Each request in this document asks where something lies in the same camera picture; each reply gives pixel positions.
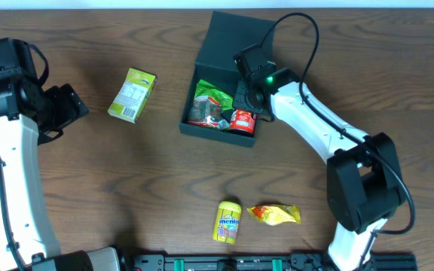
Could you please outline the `red chips can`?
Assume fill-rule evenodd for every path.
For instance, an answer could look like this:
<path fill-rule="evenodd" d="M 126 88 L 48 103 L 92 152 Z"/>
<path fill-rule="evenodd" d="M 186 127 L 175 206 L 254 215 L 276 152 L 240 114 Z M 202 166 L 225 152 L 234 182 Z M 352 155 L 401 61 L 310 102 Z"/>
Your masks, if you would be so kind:
<path fill-rule="evenodd" d="M 254 136 L 257 114 L 236 109 L 231 115 L 229 131 L 243 136 Z"/>

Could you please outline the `green candy bag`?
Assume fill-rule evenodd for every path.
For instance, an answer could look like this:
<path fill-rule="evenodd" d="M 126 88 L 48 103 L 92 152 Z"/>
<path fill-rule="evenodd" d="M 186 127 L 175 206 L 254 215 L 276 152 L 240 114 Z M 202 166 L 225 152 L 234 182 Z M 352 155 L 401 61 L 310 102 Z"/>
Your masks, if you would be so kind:
<path fill-rule="evenodd" d="M 197 82 L 187 123 L 209 129 L 226 130 L 229 121 L 222 114 L 233 110 L 233 97 L 205 80 Z"/>

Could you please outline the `dark green box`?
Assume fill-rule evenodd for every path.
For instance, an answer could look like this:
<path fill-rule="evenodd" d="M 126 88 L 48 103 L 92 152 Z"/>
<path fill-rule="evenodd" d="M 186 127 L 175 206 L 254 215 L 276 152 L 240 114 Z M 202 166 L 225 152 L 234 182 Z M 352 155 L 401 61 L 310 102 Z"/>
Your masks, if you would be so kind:
<path fill-rule="evenodd" d="M 271 20 L 221 11 L 212 13 L 206 37 L 194 62 L 194 73 L 179 124 L 180 133 L 243 147 L 252 147 L 255 144 L 254 135 L 237 135 L 191 125 L 188 123 L 188 115 L 194 102 L 197 83 L 201 79 L 230 96 L 236 94 L 241 75 L 234 62 L 234 56 L 241 50 L 260 43 L 273 24 Z"/>

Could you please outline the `yellow mentos bottle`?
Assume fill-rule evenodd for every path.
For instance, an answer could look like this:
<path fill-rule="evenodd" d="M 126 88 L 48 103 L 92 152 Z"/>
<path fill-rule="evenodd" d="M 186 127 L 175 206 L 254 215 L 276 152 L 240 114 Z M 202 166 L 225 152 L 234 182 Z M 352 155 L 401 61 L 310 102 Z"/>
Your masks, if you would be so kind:
<path fill-rule="evenodd" d="M 240 226 L 241 206 L 234 202 L 222 201 L 216 214 L 212 238 L 218 242 L 234 244 Z"/>

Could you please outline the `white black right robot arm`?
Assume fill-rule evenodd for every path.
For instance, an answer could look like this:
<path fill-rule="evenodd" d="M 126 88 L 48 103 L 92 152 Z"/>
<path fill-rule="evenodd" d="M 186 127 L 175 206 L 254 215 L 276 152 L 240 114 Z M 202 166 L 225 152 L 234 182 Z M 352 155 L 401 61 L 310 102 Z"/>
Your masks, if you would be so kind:
<path fill-rule="evenodd" d="M 293 128 L 326 164 L 327 202 L 337 221 L 324 269 L 415 269 L 408 254 L 373 254 L 377 236 L 404 202 L 412 204 L 392 139 L 357 129 L 324 106 L 289 69 L 241 69 L 234 105 Z"/>

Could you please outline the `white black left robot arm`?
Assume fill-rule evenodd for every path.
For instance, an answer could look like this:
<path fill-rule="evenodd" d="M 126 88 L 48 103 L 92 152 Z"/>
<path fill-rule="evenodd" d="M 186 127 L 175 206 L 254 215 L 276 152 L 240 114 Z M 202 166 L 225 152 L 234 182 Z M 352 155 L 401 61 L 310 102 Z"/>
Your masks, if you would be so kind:
<path fill-rule="evenodd" d="M 41 183 L 38 146 L 88 110 L 69 84 L 0 71 L 0 270 L 120 270 L 118 251 L 61 252 Z"/>

